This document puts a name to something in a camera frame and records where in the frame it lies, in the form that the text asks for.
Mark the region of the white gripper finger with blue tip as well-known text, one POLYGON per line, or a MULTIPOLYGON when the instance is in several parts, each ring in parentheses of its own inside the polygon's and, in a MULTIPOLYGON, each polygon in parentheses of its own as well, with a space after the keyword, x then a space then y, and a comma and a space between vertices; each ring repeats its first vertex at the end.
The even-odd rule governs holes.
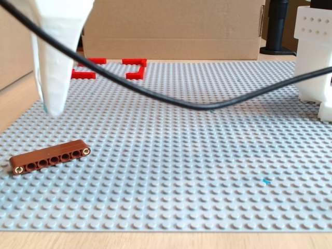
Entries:
POLYGON ((43 102, 44 111, 49 113, 49 87, 48 87, 48 59, 47 52, 49 46, 36 34, 31 33, 33 60, 34 60, 34 75, 37 85, 37 91, 40 99, 43 102))

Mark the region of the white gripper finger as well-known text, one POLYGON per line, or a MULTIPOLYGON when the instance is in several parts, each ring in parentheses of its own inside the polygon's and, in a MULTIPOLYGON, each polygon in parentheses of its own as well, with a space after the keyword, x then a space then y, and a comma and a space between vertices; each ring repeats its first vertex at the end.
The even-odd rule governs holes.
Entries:
MULTIPOLYGON (((34 1, 34 21, 39 28, 72 51, 76 51, 94 1, 34 1)), ((62 114, 70 86, 74 60, 41 38, 38 45, 39 92, 47 114, 62 114)))

